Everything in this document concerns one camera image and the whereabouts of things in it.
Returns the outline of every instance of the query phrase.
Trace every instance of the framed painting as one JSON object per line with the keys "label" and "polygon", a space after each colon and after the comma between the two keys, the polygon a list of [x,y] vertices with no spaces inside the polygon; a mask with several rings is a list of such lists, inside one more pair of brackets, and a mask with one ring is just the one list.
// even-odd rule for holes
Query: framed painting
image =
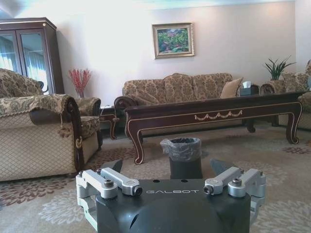
{"label": "framed painting", "polygon": [[155,58],[194,56],[193,23],[152,25]]}

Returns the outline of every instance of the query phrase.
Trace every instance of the plastic bag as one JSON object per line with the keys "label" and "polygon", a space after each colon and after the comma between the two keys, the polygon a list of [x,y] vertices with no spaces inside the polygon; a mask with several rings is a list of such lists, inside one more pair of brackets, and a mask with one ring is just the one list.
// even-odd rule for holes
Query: plastic bag
{"label": "plastic bag", "polygon": [[201,157],[201,140],[199,138],[164,139],[160,142],[163,153],[173,161],[191,162]]}

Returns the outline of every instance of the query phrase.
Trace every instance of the side table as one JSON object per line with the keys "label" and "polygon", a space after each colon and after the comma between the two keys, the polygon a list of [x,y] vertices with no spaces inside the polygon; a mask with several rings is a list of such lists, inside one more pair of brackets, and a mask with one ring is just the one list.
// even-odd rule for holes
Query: side table
{"label": "side table", "polygon": [[119,118],[116,116],[116,111],[114,106],[110,107],[101,107],[101,114],[100,114],[100,122],[109,122],[110,124],[110,138],[112,140],[116,140],[115,137],[115,129],[116,129],[116,123],[119,121]]}

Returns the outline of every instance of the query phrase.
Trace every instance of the patterned rug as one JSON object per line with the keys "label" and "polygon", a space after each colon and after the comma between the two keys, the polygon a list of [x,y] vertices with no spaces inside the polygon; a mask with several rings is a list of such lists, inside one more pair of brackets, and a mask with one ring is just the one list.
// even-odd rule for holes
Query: patterned rug
{"label": "patterned rug", "polygon": [[[311,132],[298,131],[300,143],[288,144],[285,128],[260,124],[255,133],[244,127],[144,139],[145,162],[135,165],[130,140],[104,140],[102,151],[86,164],[96,170],[104,162],[122,158],[122,173],[136,179],[168,179],[169,160],[159,142],[164,138],[198,137],[202,140],[204,177],[213,177],[211,158],[244,168],[257,168],[267,176],[266,203],[252,233],[311,232]],[[77,206],[75,179],[66,176],[0,183],[0,232],[43,233],[94,230]]]}

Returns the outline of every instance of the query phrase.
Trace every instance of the floor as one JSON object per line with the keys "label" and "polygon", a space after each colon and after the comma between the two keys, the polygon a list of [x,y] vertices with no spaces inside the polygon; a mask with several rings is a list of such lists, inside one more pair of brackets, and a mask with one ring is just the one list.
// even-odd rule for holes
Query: floor
{"label": "floor", "polygon": [[[159,145],[164,138],[197,137],[202,141],[203,176],[213,177],[211,158],[257,168],[267,176],[266,203],[252,233],[311,232],[311,132],[298,131],[300,143],[288,144],[285,128],[264,123],[248,133],[235,127],[144,139],[145,162],[135,165],[133,144],[124,135],[105,137],[103,149],[86,169],[123,158],[122,174],[136,179],[168,179],[169,160]],[[0,232],[94,232],[76,203],[75,180],[65,176],[0,183]]]}

